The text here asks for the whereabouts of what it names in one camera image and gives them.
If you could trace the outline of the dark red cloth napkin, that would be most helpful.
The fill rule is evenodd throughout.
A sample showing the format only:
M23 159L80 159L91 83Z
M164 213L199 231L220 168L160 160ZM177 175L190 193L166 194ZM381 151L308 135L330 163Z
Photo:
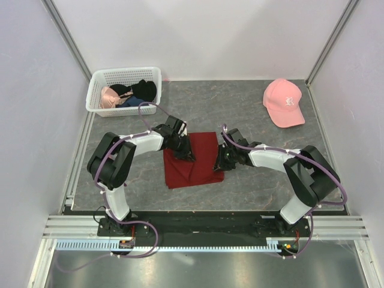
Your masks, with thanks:
M194 162L178 160L173 151L163 151L165 183L169 189L213 184L224 180L224 172L214 171L218 154L215 132L189 134Z

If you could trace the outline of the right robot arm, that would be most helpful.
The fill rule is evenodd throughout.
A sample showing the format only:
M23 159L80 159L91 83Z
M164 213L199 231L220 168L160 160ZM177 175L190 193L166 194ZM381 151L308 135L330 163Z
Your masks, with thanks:
M331 192L339 189L343 206L346 192L335 170L319 150L311 145L303 149L283 149L260 142L249 143L237 128L229 130L222 125L223 144L218 146L214 170L230 171L237 164L250 167L263 167L283 172L287 175L294 195L280 209L280 217L275 220L276 232L289 236L296 230L296 223L323 204Z

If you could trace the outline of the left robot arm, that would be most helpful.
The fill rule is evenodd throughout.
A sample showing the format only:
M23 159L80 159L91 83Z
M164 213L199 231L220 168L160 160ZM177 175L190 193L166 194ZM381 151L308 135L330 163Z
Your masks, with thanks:
M100 189L106 213L113 219L110 227L117 235L127 235L132 227L128 218L131 209L125 199L124 184L134 157L164 149L172 151L177 160L196 160L186 122L169 116L165 123L141 133L119 136L108 132L88 161L87 171Z

